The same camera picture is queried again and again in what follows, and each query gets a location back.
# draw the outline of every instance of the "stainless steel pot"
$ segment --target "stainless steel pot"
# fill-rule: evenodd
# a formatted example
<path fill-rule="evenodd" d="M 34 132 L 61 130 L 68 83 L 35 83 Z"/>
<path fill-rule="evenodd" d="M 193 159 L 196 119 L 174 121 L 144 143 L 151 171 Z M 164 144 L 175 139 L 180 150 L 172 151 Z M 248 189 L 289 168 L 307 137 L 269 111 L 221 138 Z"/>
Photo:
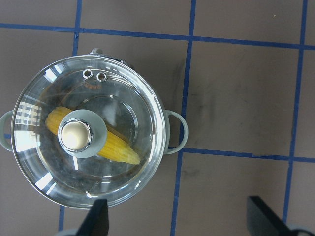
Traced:
<path fill-rule="evenodd" d="M 77 126 L 73 129 L 74 137 L 83 134 L 87 140 L 81 149 L 65 147 L 62 135 L 48 130 L 45 121 L 58 106 L 74 111 L 66 121 L 72 119 L 87 128 L 81 133 Z M 184 126 L 184 138 L 174 149 L 168 149 L 169 116 Z M 100 49 L 41 70 L 21 93 L 15 109 L 0 118 L 0 133 L 11 117 L 11 144 L 0 135 L 2 146 L 14 152 L 21 171 L 38 192 L 75 208 L 90 208 L 98 198 L 106 198 L 109 206 L 129 199 L 148 183 L 162 156 L 178 152 L 188 138 L 184 118 L 165 110 L 132 66 Z M 66 121 L 60 123 L 59 132 Z M 107 130 L 119 134 L 138 154 L 138 165 L 98 155 L 108 141 Z"/>

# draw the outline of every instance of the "lid knob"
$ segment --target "lid knob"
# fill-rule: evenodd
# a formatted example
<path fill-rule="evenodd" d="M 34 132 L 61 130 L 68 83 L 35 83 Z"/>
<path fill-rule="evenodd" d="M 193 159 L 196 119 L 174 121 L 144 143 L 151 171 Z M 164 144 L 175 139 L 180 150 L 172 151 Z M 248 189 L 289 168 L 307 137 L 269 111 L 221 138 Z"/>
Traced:
<path fill-rule="evenodd" d="M 69 151 L 80 152 L 91 143 L 92 131 L 90 126 L 79 119 L 70 119 L 61 128 L 60 138 L 64 147 Z"/>
<path fill-rule="evenodd" d="M 71 156 L 88 158 L 96 155 L 107 140 L 107 128 L 95 112 L 79 109 L 66 115 L 58 127 L 61 147 Z"/>

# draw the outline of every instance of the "pot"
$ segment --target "pot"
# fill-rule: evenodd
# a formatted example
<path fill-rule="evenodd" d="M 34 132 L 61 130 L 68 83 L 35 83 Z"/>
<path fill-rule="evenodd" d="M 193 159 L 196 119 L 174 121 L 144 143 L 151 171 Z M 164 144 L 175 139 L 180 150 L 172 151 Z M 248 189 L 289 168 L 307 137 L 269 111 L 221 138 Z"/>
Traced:
<path fill-rule="evenodd" d="M 169 116 L 184 127 L 174 149 L 168 148 Z M 73 208 L 104 198 L 114 206 L 134 196 L 162 156 L 178 152 L 188 138 L 184 118 L 165 110 L 131 65 L 100 49 L 42 69 L 0 118 L 0 133 L 9 118 L 11 144 L 0 135 L 2 146 L 38 192 Z"/>

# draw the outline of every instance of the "floor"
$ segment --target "floor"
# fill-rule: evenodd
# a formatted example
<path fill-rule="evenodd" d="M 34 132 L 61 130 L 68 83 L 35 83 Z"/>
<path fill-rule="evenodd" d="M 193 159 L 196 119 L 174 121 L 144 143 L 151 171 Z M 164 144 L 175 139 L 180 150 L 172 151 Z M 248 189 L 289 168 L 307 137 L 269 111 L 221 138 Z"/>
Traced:
<path fill-rule="evenodd" d="M 185 148 L 109 209 L 109 235 L 248 236 L 249 195 L 315 232 L 314 21 L 315 0 L 2 0 L 0 113 L 46 65 L 102 48 L 189 126 Z M 0 156 L 1 236 L 81 224 L 86 210 L 42 197 L 13 153 Z"/>

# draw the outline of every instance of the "pot handle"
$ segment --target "pot handle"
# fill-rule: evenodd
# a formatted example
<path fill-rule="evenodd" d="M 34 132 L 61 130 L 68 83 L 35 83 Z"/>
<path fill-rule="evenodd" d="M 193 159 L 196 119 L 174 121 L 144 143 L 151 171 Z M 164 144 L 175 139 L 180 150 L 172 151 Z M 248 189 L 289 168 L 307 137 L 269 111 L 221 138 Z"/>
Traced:
<path fill-rule="evenodd" d="M 8 142 L 4 138 L 4 125 L 5 125 L 5 122 L 9 118 L 12 119 L 12 116 L 13 116 L 13 111 L 9 111 L 0 118 L 0 144 L 2 145 L 2 147 L 7 149 L 8 151 L 13 151 L 13 148 L 10 144 L 8 144 Z"/>
<path fill-rule="evenodd" d="M 170 137 L 170 125 L 169 125 L 169 118 L 168 118 L 169 116 L 175 116 L 176 118 L 178 118 L 181 121 L 181 123 L 183 124 L 183 127 L 184 127 L 183 140 L 176 148 L 173 148 L 173 149 L 169 149 L 168 148 L 169 137 Z M 166 126 L 166 145 L 165 145 L 164 154 L 167 155 L 167 154 L 176 153 L 179 150 L 181 150 L 185 146 L 185 144 L 187 142 L 187 139 L 188 139 L 188 125 L 187 125 L 185 119 L 180 114 L 178 114 L 176 112 L 173 112 L 173 111 L 165 110 L 165 126 Z"/>

